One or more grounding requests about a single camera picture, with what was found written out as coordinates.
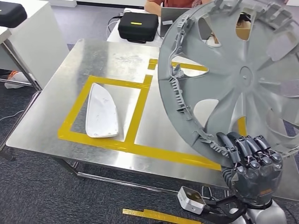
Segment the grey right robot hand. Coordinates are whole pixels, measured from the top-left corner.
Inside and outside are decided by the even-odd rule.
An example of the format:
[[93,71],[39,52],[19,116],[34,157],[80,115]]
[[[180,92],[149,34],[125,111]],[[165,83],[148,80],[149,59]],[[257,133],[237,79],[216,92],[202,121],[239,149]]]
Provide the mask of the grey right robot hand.
[[222,166],[226,184],[236,197],[254,206],[267,205],[279,187],[283,168],[282,157],[272,150],[263,135],[254,138],[236,132],[217,133],[228,152],[231,166]]

